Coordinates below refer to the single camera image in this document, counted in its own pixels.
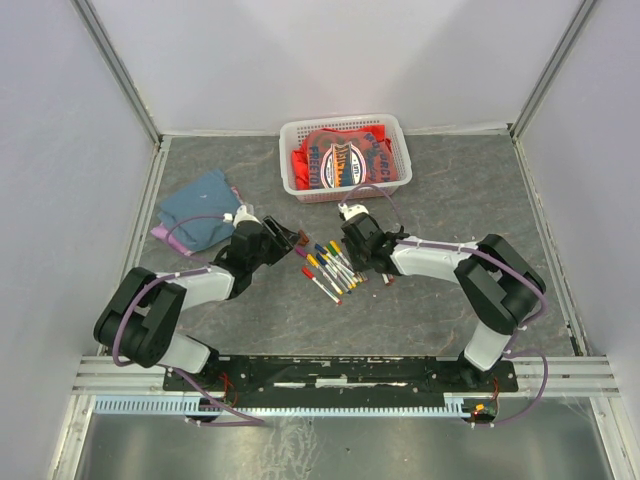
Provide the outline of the brown pen cap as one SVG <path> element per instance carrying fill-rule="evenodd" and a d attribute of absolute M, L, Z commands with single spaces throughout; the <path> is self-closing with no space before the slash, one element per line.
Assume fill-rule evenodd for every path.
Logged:
<path fill-rule="evenodd" d="M 300 236 L 300 242 L 302 244 L 307 244 L 309 242 L 309 238 L 303 230 L 299 230 L 298 234 Z"/>

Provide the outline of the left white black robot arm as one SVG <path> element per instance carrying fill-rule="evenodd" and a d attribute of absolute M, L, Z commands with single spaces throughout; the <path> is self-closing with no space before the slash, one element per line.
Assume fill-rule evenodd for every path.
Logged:
<path fill-rule="evenodd" d="M 215 387 L 221 368 L 212 347 L 176 332 L 181 313 L 195 306 L 234 299 L 263 265 L 291 252 L 300 235 L 270 216 L 238 220 L 229 243 L 204 266 L 174 273 L 134 267 L 98 317 L 93 337 L 109 348 L 118 365 L 166 365 L 186 372 L 199 390 Z"/>

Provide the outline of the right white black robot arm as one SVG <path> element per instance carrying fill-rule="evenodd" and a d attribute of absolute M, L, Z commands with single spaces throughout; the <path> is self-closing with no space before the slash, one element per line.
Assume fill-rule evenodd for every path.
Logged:
<path fill-rule="evenodd" d="M 385 232 L 365 209 L 340 214 L 343 243 L 359 271 L 424 276 L 459 285 L 478 318 L 473 335 L 447 376 L 478 391 L 511 350 L 517 333 L 545 313 L 546 285 L 503 237 L 479 242 L 427 241 L 403 229 Z"/>

